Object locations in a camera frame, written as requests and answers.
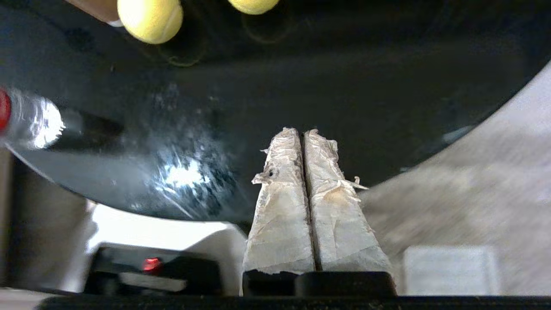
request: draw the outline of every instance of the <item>crumpled white paper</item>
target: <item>crumpled white paper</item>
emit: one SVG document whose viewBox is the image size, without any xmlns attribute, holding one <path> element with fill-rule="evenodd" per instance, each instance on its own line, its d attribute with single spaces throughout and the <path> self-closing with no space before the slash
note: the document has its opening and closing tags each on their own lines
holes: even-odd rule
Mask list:
<svg viewBox="0 0 551 310">
<path fill-rule="evenodd" d="M 364 187 L 344 179 L 337 151 L 337 142 L 318 135 L 317 130 L 304 134 L 316 265 L 323 271 L 389 271 L 388 257 L 379 247 L 354 190 Z"/>
<path fill-rule="evenodd" d="M 255 176 L 262 184 L 256 202 L 244 271 L 266 274 L 314 271 L 310 216 L 302 168 L 300 137 L 284 128 L 266 151 L 264 171 Z"/>
</svg>

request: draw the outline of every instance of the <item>gray floor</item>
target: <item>gray floor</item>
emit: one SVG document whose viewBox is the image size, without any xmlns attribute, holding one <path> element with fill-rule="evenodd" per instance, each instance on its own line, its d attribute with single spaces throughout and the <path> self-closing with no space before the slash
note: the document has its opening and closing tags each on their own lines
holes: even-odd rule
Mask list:
<svg viewBox="0 0 551 310">
<path fill-rule="evenodd" d="M 361 193 L 399 292 L 411 245 L 488 245 L 503 295 L 551 294 L 551 70 L 541 75 L 450 148 Z M 11 275 L 15 286 L 33 288 L 55 282 L 48 271 L 74 247 L 67 240 L 87 212 L 81 198 L 28 178 L 18 186 L 37 192 L 21 198 Z"/>
</svg>

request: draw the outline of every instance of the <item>torn paper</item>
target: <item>torn paper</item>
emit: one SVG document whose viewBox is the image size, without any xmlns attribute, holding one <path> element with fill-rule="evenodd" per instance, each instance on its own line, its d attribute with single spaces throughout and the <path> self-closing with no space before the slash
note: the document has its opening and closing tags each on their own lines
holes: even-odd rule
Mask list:
<svg viewBox="0 0 551 310">
<path fill-rule="evenodd" d="M 314 271 L 302 150 L 296 129 L 284 128 L 274 136 L 267 154 L 264 171 L 252 181 L 262 184 L 262 189 L 247 241 L 244 271 Z"/>
<path fill-rule="evenodd" d="M 337 142 L 311 130 L 304 134 L 306 184 L 310 198 L 316 264 L 323 271 L 389 271 L 359 206 L 354 187 L 337 164 Z"/>
</svg>

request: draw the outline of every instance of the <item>red light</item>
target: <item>red light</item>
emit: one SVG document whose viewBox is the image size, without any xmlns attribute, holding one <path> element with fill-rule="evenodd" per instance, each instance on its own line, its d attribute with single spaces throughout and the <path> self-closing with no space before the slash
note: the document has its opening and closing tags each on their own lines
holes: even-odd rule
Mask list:
<svg viewBox="0 0 551 310">
<path fill-rule="evenodd" d="M 158 257 L 146 258 L 143 261 L 143 271 L 151 272 L 159 269 L 162 266 L 163 262 Z"/>
<path fill-rule="evenodd" d="M 0 88 L 0 131 L 8 126 L 12 114 L 12 101 L 5 90 Z"/>
</svg>

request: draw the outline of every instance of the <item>white surface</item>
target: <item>white surface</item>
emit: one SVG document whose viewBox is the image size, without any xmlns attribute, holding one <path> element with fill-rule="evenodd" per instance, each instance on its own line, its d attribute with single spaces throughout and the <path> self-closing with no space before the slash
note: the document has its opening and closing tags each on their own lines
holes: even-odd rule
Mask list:
<svg viewBox="0 0 551 310">
<path fill-rule="evenodd" d="M 496 262 L 489 247 L 409 247 L 404 267 L 407 295 L 499 293 Z"/>
<path fill-rule="evenodd" d="M 88 253 L 95 252 L 101 243 L 184 250 L 230 226 L 222 222 L 164 220 L 136 215 L 104 205 L 97 205 L 92 221 L 98 228 L 88 241 Z"/>
</svg>

